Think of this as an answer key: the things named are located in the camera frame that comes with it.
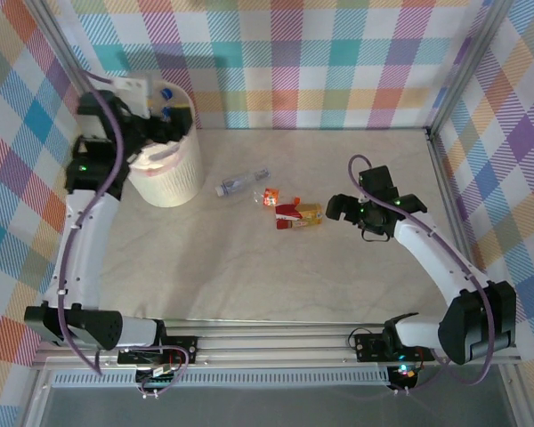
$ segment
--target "blue bottle cap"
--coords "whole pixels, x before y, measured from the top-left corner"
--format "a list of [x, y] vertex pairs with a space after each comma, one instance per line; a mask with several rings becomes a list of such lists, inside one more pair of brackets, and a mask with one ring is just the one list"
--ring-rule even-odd
[[172, 91], [168, 89], [167, 87], [161, 90], [160, 94], [166, 101], [170, 101], [172, 99]]

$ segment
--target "cable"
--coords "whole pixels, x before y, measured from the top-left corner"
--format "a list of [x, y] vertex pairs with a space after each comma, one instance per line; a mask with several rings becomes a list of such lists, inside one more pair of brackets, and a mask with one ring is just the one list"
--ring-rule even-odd
[[[92, 74], [88, 71], [81, 70], [81, 72], [90, 78], [94, 78], [95, 80], [99, 80], [103, 83], [110, 83], [110, 80], [104, 77], [98, 77], [95, 74]], [[99, 366], [99, 360], [96, 358], [95, 362], [91, 362], [86, 355], [76, 346], [75, 342], [73, 341], [73, 337], [71, 336], [71, 332], [69, 331], [67, 322], [65, 320], [65, 310], [64, 310], [64, 302], [65, 302], [65, 294], [67, 293], [67, 289], [65, 285], [67, 284], [67, 267], [69, 263], [69, 256], [71, 254], [71, 247], [73, 246], [73, 242], [75, 240], [75, 237], [79, 230], [81, 230], [81, 227], [83, 225], [83, 221], [89, 215], [89, 212], [93, 209], [93, 207], [97, 204], [99, 199], [103, 197], [107, 189], [109, 189], [110, 185], [113, 183], [115, 178], [117, 178], [118, 172], [120, 171], [121, 165], [123, 164], [123, 156], [125, 153], [125, 143], [123, 141], [123, 134], [121, 133], [120, 126], [118, 125], [118, 121], [113, 115], [113, 112], [111, 111], [109, 104], [103, 99], [99, 91], [97, 91], [93, 85], [89, 82], [88, 79], [86, 79], [89, 90], [93, 94], [93, 97], [99, 102], [99, 105], [101, 106], [101, 109], [103, 110], [103, 113], [107, 117], [107, 119], [110, 122], [111, 127], [113, 128], [113, 131], [115, 133], [115, 141], [117, 144], [117, 155], [115, 157], [115, 164], [113, 165], [113, 168], [110, 171], [109, 176], [105, 180], [105, 182], [99, 187], [97, 192], [95, 193], [94, 197], [91, 199], [89, 204], [85, 207], [83, 212], [77, 217], [75, 223], [71, 226], [71, 231], [68, 234], [68, 238], [65, 242], [65, 246], [63, 247], [63, 255], [61, 256], [61, 264], [60, 264], [60, 277], [59, 277], [59, 286], [58, 286], [58, 297], [57, 297], [57, 317], [58, 321], [60, 323], [60, 329], [61, 334], [63, 335], [63, 340], [67, 343], [67, 345], [71, 348], [73, 353], [78, 356], [81, 360], [85, 362], [86, 365], [88, 365], [94, 372], [96, 372], [98, 375], [102, 375], [101, 368]]]
[[[481, 284], [479, 283], [479, 280], [477, 277], [473, 274], [471, 269], [469, 269], [468, 265], [461, 260], [461, 258], [458, 256], [458, 254], [447, 244], [447, 242], [441, 238], [435, 231], [433, 231], [429, 226], [427, 226], [424, 222], [418, 220], [415, 216], [413, 216], [411, 213], [407, 213], [404, 210], [400, 209], [399, 207], [396, 207], [394, 205], [389, 205], [388, 203], [385, 203], [384, 201], [372, 196], [370, 193], [365, 191], [356, 181], [356, 178], [354, 177], [354, 173], [352, 171], [352, 164], [354, 163], [354, 160], [357, 158], [363, 158], [366, 160], [366, 163], [368, 165], [371, 165], [370, 162], [362, 155], [358, 154], [355, 156], [352, 156], [352, 158], [348, 162], [348, 175], [350, 177], [350, 180], [354, 184], [354, 186], [361, 192], [368, 200], [374, 202], [376, 205], [379, 205], [381, 207], [384, 207], [386, 209], [389, 209], [397, 214], [400, 214], [404, 216], [407, 220], [413, 222], [416, 224], [419, 228], [421, 228], [423, 231], [427, 233], [428, 236], [433, 238], [441, 247], [442, 249], [451, 257], [451, 259], [458, 265], [458, 267], [466, 274], [466, 276], [471, 280], [473, 283], [475, 289], [479, 292], [479, 295], [482, 299], [482, 304], [484, 305], [485, 312], [487, 313], [487, 321], [489, 324], [489, 348], [487, 349], [487, 354], [484, 360], [484, 364], [482, 365], [482, 370], [477, 375], [476, 378], [473, 380], [465, 380], [458, 375], [455, 375], [452, 371], [449, 370], [449, 373], [453, 378], [455, 378], [457, 381], [459, 381], [462, 384], [465, 385], [476, 385], [480, 383], [484, 378], [487, 376], [490, 370], [490, 362], [492, 361], [492, 355], [495, 350], [495, 319], [494, 315], [492, 313], [492, 308], [490, 307], [489, 298], [487, 297], [487, 294], [485, 293], [484, 289], [482, 288]], [[425, 384], [421, 384], [417, 388], [423, 387], [424, 385], [430, 383], [432, 380], [428, 381]]]
[[350, 332], [350, 335], [348, 335], [348, 338], [346, 338], [346, 344], [348, 344], [348, 347], [350, 347], [351, 349], [353, 350], [356, 350], [356, 347], [352, 346], [350, 344], [350, 339], [352, 338], [352, 336], [354, 335], [354, 333], [356, 331], [359, 331], [363, 329], [364, 331], [368, 332], [369, 334], [372, 334], [372, 331], [370, 331], [369, 329], [367, 329], [366, 327], [357, 327], [356, 329], [354, 329], [352, 332]]
[[190, 363], [190, 354], [186, 351], [186, 349], [178, 345], [155, 345], [151, 347], [128, 347], [127, 350], [176, 350], [182, 353], [186, 359], [186, 361], [182, 363], [182, 358], [181, 358], [180, 360], [181, 365], [178, 371], [174, 374], [173, 380], [166, 387], [160, 389], [159, 391], [154, 390], [154, 392], [148, 393], [144, 389], [144, 385], [149, 381], [150, 378], [145, 378], [144, 380], [142, 380], [141, 385], [139, 387], [139, 391], [142, 393], [142, 397], [144, 399], [146, 399], [147, 396], [154, 396], [155, 398], [158, 398], [160, 395], [170, 390], [172, 386], [178, 383], [180, 379], [184, 376], [184, 374], [186, 374], [186, 371], [188, 370], [188, 364]]

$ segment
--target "plaid wallpaper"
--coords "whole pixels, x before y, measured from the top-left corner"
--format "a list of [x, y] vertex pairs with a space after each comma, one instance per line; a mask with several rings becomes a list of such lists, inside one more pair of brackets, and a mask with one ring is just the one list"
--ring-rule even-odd
[[477, 263], [516, 286], [534, 388], [534, 0], [516, 0], [441, 137]]
[[23, 324], [48, 287], [77, 131], [77, 92], [22, 0], [0, 1], [0, 426], [12, 425], [38, 336]]
[[340, 129], [429, 124], [492, 0], [48, 3], [84, 68], [180, 85], [200, 127]]

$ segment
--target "white table surface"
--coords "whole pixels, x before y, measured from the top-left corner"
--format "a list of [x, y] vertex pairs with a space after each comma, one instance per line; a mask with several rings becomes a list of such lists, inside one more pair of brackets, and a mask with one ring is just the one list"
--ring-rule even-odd
[[[356, 195], [351, 155], [388, 165], [401, 194], [416, 194], [449, 235], [422, 131], [198, 131], [206, 171], [185, 205], [158, 208], [127, 182], [101, 276], [101, 307], [152, 318], [381, 322], [441, 313], [436, 286], [395, 241], [366, 243], [349, 222], [276, 230], [250, 191], [214, 186], [266, 165], [270, 187], [321, 203]], [[356, 170], [365, 167], [361, 162]]]

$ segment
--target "white trash bin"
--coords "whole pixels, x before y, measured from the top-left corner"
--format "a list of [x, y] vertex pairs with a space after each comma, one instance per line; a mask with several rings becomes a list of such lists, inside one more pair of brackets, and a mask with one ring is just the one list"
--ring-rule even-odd
[[160, 91], [169, 88], [174, 104], [189, 104], [192, 127], [180, 142], [151, 144], [130, 164], [128, 179], [148, 203], [158, 207], [182, 205], [198, 194], [204, 184], [204, 169], [196, 135], [196, 112], [190, 96], [165, 81], [153, 83], [152, 108], [160, 111], [166, 101]]

